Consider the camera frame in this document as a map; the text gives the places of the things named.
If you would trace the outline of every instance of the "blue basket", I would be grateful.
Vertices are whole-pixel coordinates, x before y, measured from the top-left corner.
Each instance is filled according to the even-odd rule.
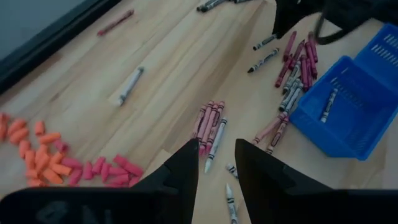
[[[355,60],[341,57],[300,99],[290,121],[327,155],[366,160],[397,112],[398,28],[387,24]]]

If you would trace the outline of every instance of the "wooden table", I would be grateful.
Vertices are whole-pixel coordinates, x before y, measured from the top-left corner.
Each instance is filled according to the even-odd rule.
[[[1,111],[28,119],[30,125],[44,119],[47,129],[60,131],[72,147],[70,154],[82,161],[120,153],[153,170],[189,139],[202,103],[225,100],[229,122],[208,175],[200,162],[193,223],[229,222],[226,182],[233,187],[241,223],[249,223],[239,184],[224,167],[234,162],[235,139],[251,140],[277,114],[282,95],[274,82],[282,54],[252,75],[246,71],[273,48],[284,50],[290,34],[254,52],[252,46],[271,34],[274,2],[228,2],[206,14],[196,12],[198,5],[194,0],[123,1],[3,94]],[[96,36],[130,8],[136,10],[132,19]],[[294,49],[316,19],[313,15],[295,26]],[[320,75],[342,55],[355,57],[381,26],[369,21],[339,42],[318,46]],[[326,23],[324,33],[337,29]],[[118,108],[114,102],[138,66],[146,71]],[[292,125],[274,155],[333,188],[394,188],[397,128],[394,121],[366,162],[329,158]],[[1,195],[25,187],[25,165],[16,147],[6,142],[0,170]],[[98,178],[82,185],[101,184]]]

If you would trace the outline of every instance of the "wooden tabletop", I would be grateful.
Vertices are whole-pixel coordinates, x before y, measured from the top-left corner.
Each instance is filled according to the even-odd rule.
[[[47,129],[61,132],[71,145],[70,155],[81,161],[111,159],[120,153],[153,170],[189,139],[201,104],[224,100],[228,124],[209,174],[203,174],[200,161],[193,223],[229,222],[226,182],[234,190],[241,223],[249,223],[239,184],[224,167],[234,163],[236,138],[250,141],[277,115],[282,95],[274,82],[282,54],[252,75],[246,72],[275,47],[284,50],[291,31],[253,51],[254,44],[271,34],[274,2],[226,2],[206,14],[196,12],[199,4],[121,2],[0,96],[1,111],[25,118],[30,125],[45,120]],[[104,37],[96,36],[131,8],[135,9],[131,19]],[[307,17],[294,27],[298,32],[294,49],[317,17]],[[355,57],[381,27],[380,22],[369,21],[338,42],[318,46],[319,74],[342,55]],[[323,33],[335,30],[327,22]],[[138,66],[145,67],[143,76],[125,105],[115,106]],[[333,188],[394,188],[397,128],[394,121],[369,159],[358,162],[327,157],[290,124],[274,156]],[[26,186],[25,165],[16,147],[7,142],[0,148],[0,170],[1,195]],[[98,178],[82,185],[101,182]]]

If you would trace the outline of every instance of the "blue plastic basket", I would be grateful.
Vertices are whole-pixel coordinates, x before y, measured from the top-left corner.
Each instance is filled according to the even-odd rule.
[[[398,28],[387,24],[355,60],[341,57],[300,99],[290,121],[327,155],[366,160],[397,112]]]

